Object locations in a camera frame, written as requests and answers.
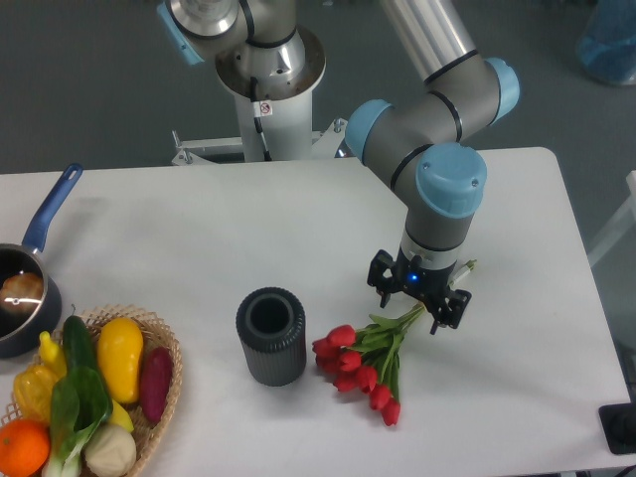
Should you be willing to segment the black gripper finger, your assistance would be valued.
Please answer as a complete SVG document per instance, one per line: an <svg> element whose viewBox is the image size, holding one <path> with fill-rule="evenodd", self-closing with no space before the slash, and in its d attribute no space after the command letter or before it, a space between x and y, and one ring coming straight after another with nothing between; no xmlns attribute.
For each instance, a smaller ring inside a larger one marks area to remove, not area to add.
<svg viewBox="0 0 636 477"><path fill-rule="evenodd" d="M380 249L372 259L369 267L367 283L376 289L380 296L380 306L386 307L391 296L400 292L398 278L394 275L397 263L385 250Z"/></svg>
<svg viewBox="0 0 636 477"><path fill-rule="evenodd" d="M433 317L429 333L434 335L439 328L457 329L470 300L469 291L449 286L442 291L426 295L425 307Z"/></svg>

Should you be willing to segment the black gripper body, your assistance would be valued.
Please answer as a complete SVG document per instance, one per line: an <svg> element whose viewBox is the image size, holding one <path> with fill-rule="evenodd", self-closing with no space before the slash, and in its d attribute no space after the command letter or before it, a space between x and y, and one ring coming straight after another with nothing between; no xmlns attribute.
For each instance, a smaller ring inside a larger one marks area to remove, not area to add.
<svg viewBox="0 0 636 477"><path fill-rule="evenodd" d="M407 258L400 250L397 262L392 269L394 285L392 293L401 292L424 301L425 298L441 300L450 294L448 285L451 272L456 266L454 260L442 268L431 268L417 255Z"/></svg>

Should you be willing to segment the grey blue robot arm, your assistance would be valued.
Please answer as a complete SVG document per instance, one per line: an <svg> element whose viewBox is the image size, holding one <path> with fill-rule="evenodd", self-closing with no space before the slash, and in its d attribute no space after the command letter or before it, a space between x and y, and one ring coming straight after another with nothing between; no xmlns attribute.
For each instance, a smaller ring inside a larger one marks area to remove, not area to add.
<svg viewBox="0 0 636 477"><path fill-rule="evenodd" d="M380 251L368 282L388 301L421 301L435 327L456 328L469 292L450 273L486 184L483 158L461 140L495 123L518 102L512 68L485 59L448 1L387 1L384 10L425 89L399 109L375 99L350 116L344 141L406 206L397 255ZM297 21L292 1L163 1L158 13L186 62L212 63L234 96L248 162L308 156L312 92L324 50Z"/></svg>

